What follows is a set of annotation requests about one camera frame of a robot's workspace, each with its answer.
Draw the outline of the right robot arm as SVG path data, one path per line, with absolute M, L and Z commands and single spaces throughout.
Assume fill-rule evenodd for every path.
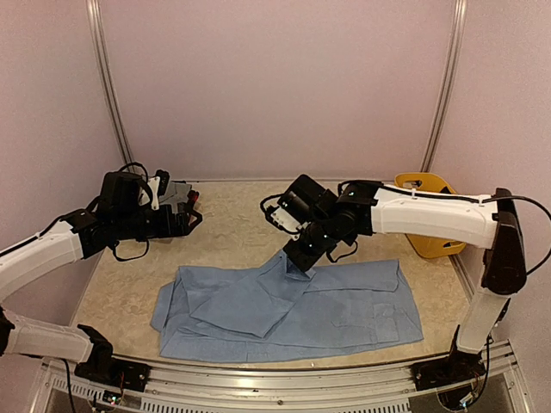
M 263 209 L 264 216 L 291 236 L 283 249 L 301 270 L 330 256 L 339 243 L 353 245 L 358 236 L 375 233 L 446 238 L 483 249 L 480 287 L 449 353 L 413 364 L 412 374 L 419 391 L 489 374 L 489 336 L 528 278 L 523 237 L 508 190 L 470 196 L 351 180 L 332 192 L 301 175 L 275 199 L 275 206 Z

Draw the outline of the yellow plastic basket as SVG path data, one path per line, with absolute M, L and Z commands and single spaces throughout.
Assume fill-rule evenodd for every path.
M 429 172 L 401 173 L 395 176 L 394 185 L 406 189 L 419 189 L 425 192 L 454 194 L 447 181 Z M 461 253 L 466 244 L 451 239 L 406 234 L 416 253 L 424 259 L 436 259 Z

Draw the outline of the red black plaid shirt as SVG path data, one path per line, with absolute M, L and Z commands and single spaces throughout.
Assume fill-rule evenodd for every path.
M 197 191 L 190 190 L 188 192 L 188 203 L 190 205 L 194 205 L 198 201 L 198 198 L 199 198 L 199 193 Z

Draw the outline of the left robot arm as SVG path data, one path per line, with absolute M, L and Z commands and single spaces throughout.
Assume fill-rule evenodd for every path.
M 153 176 L 128 167 L 108 172 L 100 194 L 84 209 L 61 215 L 43 231 L 1 253 L 1 297 L 57 268 L 133 240 L 186 237 L 201 222 L 199 194 L 168 172 Z M 143 391 L 150 367 L 114 356 L 112 344 L 91 326 L 75 328 L 1 311 L 1 353 L 75 362 L 76 376 L 123 390 Z

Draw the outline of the grey denim shirt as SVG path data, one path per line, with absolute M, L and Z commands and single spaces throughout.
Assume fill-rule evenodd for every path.
M 192 186 L 186 182 L 170 181 L 164 195 L 158 197 L 159 205 L 170 205 L 173 210 L 177 210 L 179 204 L 188 201 L 191 189 Z

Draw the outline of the light blue long sleeve shirt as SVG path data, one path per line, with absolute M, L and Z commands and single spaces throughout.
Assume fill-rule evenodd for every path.
M 318 266 L 307 278 L 283 252 L 258 268 L 182 266 L 151 325 L 163 357 L 264 363 L 350 355 L 424 338 L 396 260 Z

